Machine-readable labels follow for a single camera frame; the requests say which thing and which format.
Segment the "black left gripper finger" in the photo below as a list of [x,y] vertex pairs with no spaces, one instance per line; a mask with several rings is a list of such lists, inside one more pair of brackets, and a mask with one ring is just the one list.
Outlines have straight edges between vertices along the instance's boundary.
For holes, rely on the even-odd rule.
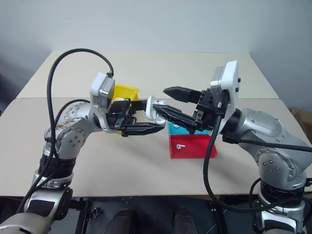
[[147,106],[146,99],[134,100],[131,102],[131,107],[135,111],[146,111],[146,106]]
[[144,136],[157,133],[163,130],[164,128],[165,128],[164,125],[144,122],[139,124],[124,125],[124,127],[120,131],[123,137]]

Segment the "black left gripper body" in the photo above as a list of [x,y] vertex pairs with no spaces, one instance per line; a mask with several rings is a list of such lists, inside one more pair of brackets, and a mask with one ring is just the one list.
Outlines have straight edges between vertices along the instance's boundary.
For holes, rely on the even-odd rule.
[[106,114],[107,123],[110,129],[124,131],[125,126],[134,125],[137,118],[134,116],[134,110],[129,98],[115,100],[111,103]]

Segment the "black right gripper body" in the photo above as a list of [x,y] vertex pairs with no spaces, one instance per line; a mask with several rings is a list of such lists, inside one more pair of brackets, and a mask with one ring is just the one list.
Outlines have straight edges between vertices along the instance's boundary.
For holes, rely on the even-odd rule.
[[213,95],[208,90],[195,91],[195,104],[197,104],[193,118],[201,120],[201,128],[212,130],[215,126],[215,104]]

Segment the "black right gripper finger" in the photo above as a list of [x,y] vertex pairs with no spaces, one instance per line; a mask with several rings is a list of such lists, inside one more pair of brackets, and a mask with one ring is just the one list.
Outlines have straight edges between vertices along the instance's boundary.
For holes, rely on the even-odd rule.
[[195,129],[196,121],[193,117],[170,105],[153,104],[156,112],[171,123],[186,129]]
[[197,104],[199,102],[202,94],[200,91],[180,86],[166,88],[163,90],[163,92],[177,101],[185,103],[190,102],[194,104]]

